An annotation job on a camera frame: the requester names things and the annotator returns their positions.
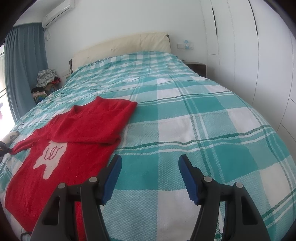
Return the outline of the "dark wooden nightstand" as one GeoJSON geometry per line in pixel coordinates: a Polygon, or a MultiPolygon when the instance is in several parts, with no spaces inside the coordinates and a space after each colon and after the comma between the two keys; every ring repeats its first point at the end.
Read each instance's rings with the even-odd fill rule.
{"type": "Polygon", "coordinates": [[[191,70],[202,77],[207,77],[207,66],[206,64],[199,63],[199,62],[184,62],[191,70]]]}

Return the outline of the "teal plaid bed cover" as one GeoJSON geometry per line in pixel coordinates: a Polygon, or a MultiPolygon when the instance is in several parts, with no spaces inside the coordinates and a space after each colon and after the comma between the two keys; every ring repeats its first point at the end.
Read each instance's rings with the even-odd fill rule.
{"type": "MultiPolygon", "coordinates": [[[[122,168],[102,209],[112,240],[191,237],[200,207],[186,190],[181,155],[218,183],[241,182],[270,239],[286,235],[295,221],[295,162],[286,145],[248,103],[169,53],[137,52],[80,67],[16,123],[12,148],[96,97],[137,103],[114,151],[122,168]]],[[[1,162],[1,218],[15,235],[25,229],[5,209],[5,194],[28,154],[6,154],[1,162]]]]}

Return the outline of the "white air conditioner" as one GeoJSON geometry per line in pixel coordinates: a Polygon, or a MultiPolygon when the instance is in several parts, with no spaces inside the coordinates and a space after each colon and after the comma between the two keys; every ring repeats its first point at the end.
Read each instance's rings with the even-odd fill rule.
{"type": "Polygon", "coordinates": [[[48,28],[60,17],[67,14],[73,8],[75,8],[74,0],[63,1],[61,4],[55,7],[52,11],[50,11],[46,16],[43,17],[42,27],[44,29],[48,28]]]}

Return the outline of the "blue curtain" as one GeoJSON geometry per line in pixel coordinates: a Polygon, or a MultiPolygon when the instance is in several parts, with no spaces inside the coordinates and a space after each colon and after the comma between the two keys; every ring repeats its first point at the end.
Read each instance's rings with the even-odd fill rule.
{"type": "Polygon", "coordinates": [[[41,23],[13,27],[4,42],[4,75],[13,120],[18,121],[35,105],[31,90],[39,71],[48,69],[41,23]]]}

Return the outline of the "pile of clothes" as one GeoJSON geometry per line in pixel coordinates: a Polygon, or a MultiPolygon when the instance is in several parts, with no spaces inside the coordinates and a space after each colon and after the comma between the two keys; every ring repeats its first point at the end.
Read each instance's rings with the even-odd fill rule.
{"type": "Polygon", "coordinates": [[[55,69],[46,69],[38,72],[36,86],[31,90],[36,104],[43,101],[58,89],[61,80],[55,69]]]}

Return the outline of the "patterned cushion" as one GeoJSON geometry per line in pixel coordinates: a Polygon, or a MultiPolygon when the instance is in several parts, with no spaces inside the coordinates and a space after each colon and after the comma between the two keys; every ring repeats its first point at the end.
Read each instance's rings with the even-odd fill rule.
{"type": "Polygon", "coordinates": [[[9,147],[12,142],[19,136],[18,131],[13,131],[8,133],[5,137],[1,139],[1,143],[4,143],[7,147],[9,147]]]}

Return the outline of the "red knit sweater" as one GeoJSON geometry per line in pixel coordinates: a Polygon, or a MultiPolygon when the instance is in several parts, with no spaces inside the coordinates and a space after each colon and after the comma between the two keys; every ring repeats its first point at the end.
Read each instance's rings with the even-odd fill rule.
{"type": "MultiPolygon", "coordinates": [[[[60,183],[82,184],[109,165],[136,107],[135,101],[96,97],[56,115],[12,148],[11,155],[29,154],[10,180],[4,206],[26,233],[31,236],[60,183]]],[[[79,202],[75,215],[78,240],[87,240],[79,202]]]]}

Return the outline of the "cream padded headboard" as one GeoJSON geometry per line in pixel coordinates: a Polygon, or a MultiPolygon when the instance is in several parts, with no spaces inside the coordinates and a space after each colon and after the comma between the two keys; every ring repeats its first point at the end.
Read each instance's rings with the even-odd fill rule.
{"type": "Polygon", "coordinates": [[[140,33],[98,43],[73,55],[70,72],[97,60],[141,51],[170,53],[170,36],[163,32],[140,33]]]}

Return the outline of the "white wardrobe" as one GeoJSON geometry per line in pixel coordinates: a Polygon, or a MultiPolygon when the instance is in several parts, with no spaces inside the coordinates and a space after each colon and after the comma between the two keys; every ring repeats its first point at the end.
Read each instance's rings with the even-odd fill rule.
{"type": "Polygon", "coordinates": [[[201,1],[209,77],[295,140],[295,37],[266,1],[201,1]]]}

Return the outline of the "wall switch panel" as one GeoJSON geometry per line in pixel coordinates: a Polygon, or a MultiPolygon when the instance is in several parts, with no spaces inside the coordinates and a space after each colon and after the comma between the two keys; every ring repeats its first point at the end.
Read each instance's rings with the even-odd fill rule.
{"type": "Polygon", "coordinates": [[[194,45],[188,40],[184,40],[184,43],[178,43],[177,48],[180,50],[193,50],[194,45]]]}

